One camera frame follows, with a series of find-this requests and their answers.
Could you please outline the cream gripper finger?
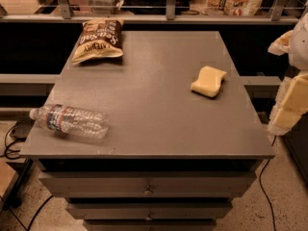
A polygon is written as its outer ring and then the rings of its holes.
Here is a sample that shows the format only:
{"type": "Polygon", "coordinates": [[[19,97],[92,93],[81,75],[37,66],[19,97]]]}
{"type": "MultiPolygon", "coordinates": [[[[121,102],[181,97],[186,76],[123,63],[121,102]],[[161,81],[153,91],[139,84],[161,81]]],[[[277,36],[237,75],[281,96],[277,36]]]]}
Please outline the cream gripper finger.
{"type": "Polygon", "coordinates": [[[276,136],[290,132],[308,112],[308,73],[285,77],[269,115],[268,131],[276,136]]]}
{"type": "Polygon", "coordinates": [[[282,36],[280,36],[279,38],[277,38],[269,46],[268,52],[273,54],[273,55],[277,55],[277,56],[281,56],[285,53],[288,53],[292,33],[293,33],[293,31],[290,30],[290,31],[286,32],[285,34],[283,34],[282,36]]]}

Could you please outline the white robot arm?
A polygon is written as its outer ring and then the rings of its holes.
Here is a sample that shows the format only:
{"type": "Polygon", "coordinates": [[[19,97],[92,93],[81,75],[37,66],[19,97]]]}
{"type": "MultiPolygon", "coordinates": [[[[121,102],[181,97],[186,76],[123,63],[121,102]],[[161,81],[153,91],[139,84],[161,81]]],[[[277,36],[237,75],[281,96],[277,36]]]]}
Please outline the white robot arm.
{"type": "Polygon", "coordinates": [[[275,40],[268,51],[278,56],[287,53],[289,64],[299,70],[295,77],[283,79],[269,115],[268,131],[284,136],[308,112],[308,14],[275,40]]]}

